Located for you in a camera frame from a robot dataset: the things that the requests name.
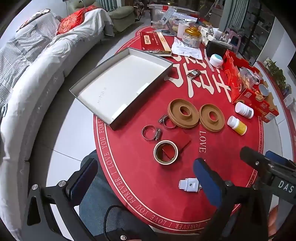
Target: person's leg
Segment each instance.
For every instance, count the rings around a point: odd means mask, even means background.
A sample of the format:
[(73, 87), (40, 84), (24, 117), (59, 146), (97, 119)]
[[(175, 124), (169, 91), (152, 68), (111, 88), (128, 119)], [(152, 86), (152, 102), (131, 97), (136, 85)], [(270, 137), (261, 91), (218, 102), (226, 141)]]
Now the person's leg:
[[(98, 161), (98, 173), (79, 205), (79, 216), (92, 235), (96, 236), (103, 233), (103, 221), (108, 207), (111, 205), (124, 207), (124, 205), (110, 187), (100, 165), (96, 150), (83, 159), (81, 166), (89, 158), (94, 158)], [(143, 223), (129, 211), (113, 208), (107, 218), (106, 231), (109, 232), (118, 228), (135, 234), (133, 238), (138, 238), (142, 241), (157, 240), (156, 234), (149, 225)]]

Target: glass cabinet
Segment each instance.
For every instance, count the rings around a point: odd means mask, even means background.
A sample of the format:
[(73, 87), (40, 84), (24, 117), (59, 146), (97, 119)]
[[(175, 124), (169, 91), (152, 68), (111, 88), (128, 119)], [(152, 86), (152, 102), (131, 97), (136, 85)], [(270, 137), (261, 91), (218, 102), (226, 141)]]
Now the glass cabinet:
[(259, 0), (249, 0), (247, 12), (242, 23), (244, 32), (239, 53), (253, 65), (261, 53), (270, 34), (275, 16)]

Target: potted plant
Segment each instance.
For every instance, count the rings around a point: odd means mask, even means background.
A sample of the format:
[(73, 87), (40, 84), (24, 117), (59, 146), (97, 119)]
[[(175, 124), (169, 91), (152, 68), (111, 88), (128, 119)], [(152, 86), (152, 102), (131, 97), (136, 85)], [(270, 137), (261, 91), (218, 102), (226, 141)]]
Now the potted plant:
[(266, 68), (269, 70), (271, 76), (276, 81), (278, 87), (280, 88), (281, 92), (283, 93), (286, 90), (286, 78), (283, 74), (283, 70), (276, 66), (276, 62), (273, 62), (270, 58), (266, 59)]

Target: white cup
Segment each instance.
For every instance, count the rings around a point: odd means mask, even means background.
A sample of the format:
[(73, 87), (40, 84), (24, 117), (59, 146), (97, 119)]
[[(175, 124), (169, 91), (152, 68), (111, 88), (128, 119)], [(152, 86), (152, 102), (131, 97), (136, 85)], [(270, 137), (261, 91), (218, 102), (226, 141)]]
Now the white cup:
[(189, 28), (189, 24), (186, 23), (179, 23), (177, 37), (182, 39), (185, 29)]
[(219, 41), (221, 36), (222, 36), (222, 32), (219, 30), (215, 30), (213, 37)]

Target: glass jar with gold lid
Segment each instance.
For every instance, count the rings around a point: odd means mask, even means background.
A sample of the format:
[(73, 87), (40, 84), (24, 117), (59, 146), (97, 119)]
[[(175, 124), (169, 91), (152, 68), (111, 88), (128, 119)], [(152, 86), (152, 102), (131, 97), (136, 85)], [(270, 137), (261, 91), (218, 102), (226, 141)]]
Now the glass jar with gold lid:
[(202, 34), (196, 27), (187, 28), (185, 29), (182, 41), (189, 47), (199, 48), (202, 41)]

